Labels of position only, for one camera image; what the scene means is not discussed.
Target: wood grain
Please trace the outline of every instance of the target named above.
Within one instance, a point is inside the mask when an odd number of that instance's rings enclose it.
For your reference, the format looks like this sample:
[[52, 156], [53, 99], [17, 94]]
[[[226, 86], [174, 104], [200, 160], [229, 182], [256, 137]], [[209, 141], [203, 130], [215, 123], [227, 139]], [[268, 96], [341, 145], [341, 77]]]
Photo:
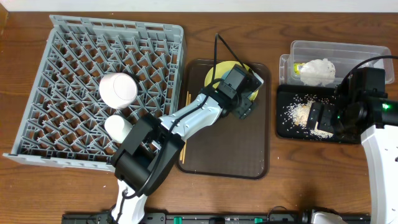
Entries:
[[[383, 45], [398, 54], [398, 14], [320, 13], [62, 13], [71, 16], [179, 24], [187, 62], [212, 58], [219, 32], [243, 61], [272, 73], [272, 117], [279, 57], [293, 40]], [[1, 37], [0, 152], [10, 152], [52, 28], [47, 12], [12, 12]], [[233, 59], [220, 46], [220, 60]], [[398, 82], [387, 86], [398, 100]], [[272, 119], [271, 128], [275, 130]], [[60, 223], [66, 212], [97, 212], [116, 202], [112, 173], [23, 166], [0, 157], [0, 223]], [[317, 205], [339, 212], [371, 210], [361, 146], [280, 139], [271, 132], [271, 169], [257, 181], [189, 175], [172, 169], [147, 208], [178, 213], [266, 213], [275, 205]]]

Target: white background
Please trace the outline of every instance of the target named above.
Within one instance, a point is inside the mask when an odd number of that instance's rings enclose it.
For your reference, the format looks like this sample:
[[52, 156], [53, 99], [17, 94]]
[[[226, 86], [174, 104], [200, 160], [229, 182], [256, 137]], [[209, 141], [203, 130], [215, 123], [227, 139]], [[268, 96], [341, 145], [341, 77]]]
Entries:
[[398, 0], [0, 0], [8, 11], [398, 12]]

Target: green light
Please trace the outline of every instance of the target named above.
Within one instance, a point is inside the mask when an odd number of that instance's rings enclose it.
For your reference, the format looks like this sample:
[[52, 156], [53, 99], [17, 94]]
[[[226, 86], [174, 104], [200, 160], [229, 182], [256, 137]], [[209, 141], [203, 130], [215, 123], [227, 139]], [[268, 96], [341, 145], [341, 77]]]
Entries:
[[390, 108], [390, 105], [388, 105], [388, 104], [385, 104], [385, 103], [383, 103], [383, 109], [388, 109], [388, 108]]

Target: transparent bin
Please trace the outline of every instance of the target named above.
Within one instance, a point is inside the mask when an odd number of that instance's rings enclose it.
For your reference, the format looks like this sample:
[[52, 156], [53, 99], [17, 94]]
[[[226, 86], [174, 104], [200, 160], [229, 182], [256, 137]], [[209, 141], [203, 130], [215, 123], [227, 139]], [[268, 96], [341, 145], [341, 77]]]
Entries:
[[[383, 46], [296, 40], [290, 47], [290, 56], [286, 58], [287, 56], [283, 55], [283, 58], [282, 56], [280, 58], [279, 66], [284, 67], [284, 71], [279, 74], [279, 83], [304, 85], [300, 81], [300, 75], [294, 72], [294, 64], [327, 58], [334, 64], [336, 75], [334, 81], [326, 87], [335, 87], [355, 65], [372, 57], [390, 54], [390, 49]], [[386, 84], [394, 82], [394, 67], [391, 59], [375, 60], [365, 66], [383, 68], [386, 71]]]

